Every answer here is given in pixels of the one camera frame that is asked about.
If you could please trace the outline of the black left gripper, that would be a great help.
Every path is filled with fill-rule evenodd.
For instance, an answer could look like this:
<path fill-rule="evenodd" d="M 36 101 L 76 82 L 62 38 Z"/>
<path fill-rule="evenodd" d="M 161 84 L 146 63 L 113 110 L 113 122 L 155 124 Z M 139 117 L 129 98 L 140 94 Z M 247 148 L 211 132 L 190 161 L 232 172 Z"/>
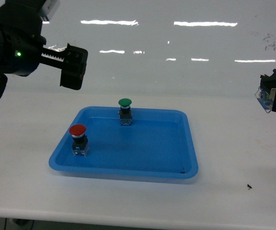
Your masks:
<path fill-rule="evenodd" d="M 7 0 L 0 7 L 0 24 L 6 36 L 5 57 L 0 72 L 28 76 L 40 63 L 46 39 L 41 36 L 43 22 L 52 19 L 58 0 Z M 88 51 L 67 44 L 60 86 L 80 90 L 87 66 Z"/>

